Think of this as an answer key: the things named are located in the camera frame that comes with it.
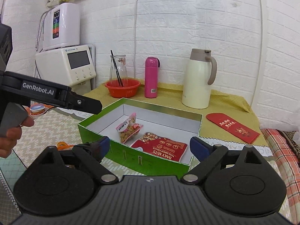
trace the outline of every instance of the red bowl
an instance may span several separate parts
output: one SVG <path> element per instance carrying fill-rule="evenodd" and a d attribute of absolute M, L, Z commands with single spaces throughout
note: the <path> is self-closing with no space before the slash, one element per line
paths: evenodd
<path fill-rule="evenodd" d="M 137 93 L 137 89 L 140 85 L 141 85 L 140 81 L 135 80 L 135 79 L 128 79 L 127 87 L 113 87 L 113 86 L 110 86 L 109 81 L 105 83 L 105 87 L 108 88 L 108 91 L 113 98 L 133 97 Z"/>

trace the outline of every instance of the silver screw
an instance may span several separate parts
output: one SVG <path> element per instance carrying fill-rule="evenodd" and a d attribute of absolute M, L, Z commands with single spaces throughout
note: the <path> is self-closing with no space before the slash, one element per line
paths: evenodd
<path fill-rule="evenodd" d="M 112 174 L 104 174 L 101 179 L 104 181 L 104 182 L 112 182 L 116 179 L 116 176 L 115 175 L 112 175 Z"/>
<path fill-rule="evenodd" d="M 198 180 L 198 177 L 194 174 L 187 174 L 183 176 L 183 179 L 187 182 L 194 182 Z"/>

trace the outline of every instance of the human hand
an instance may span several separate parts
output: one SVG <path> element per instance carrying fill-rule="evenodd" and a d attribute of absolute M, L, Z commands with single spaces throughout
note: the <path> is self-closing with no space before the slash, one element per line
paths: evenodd
<path fill-rule="evenodd" d="M 31 117 L 26 118 L 22 123 L 23 126 L 31 127 L 34 125 Z M 6 133 L 6 138 L 0 138 L 0 157 L 7 158 L 11 154 L 11 150 L 16 146 L 17 140 L 21 138 L 22 128 L 11 128 Z"/>

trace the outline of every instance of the glass pitcher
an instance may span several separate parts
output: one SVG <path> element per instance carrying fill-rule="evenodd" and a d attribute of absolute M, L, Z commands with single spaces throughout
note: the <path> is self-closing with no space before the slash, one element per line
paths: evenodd
<path fill-rule="evenodd" d="M 112 87 L 128 86 L 125 57 L 126 55 L 110 56 L 111 66 L 110 66 L 109 84 Z"/>

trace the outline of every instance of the open cardboard box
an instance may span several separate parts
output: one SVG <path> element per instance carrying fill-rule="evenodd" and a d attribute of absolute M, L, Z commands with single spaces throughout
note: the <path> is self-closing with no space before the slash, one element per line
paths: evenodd
<path fill-rule="evenodd" d="M 136 136 L 121 144 L 116 127 L 132 113 L 136 113 L 136 122 L 144 126 Z M 189 143 L 191 137 L 199 136 L 201 121 L 201 114 L 122 98 L 103 108 L 98 115 L 80 122 L 78 128 L 83 143 L 97 141 L 102 136 L 110 138 L 108 159 L 148 176 L 176 175 L 180 178 L 190 169 L 193 155 Z M 180 162 L 131 148 L 146 132 L 186 143 L 188 147 Z"/>

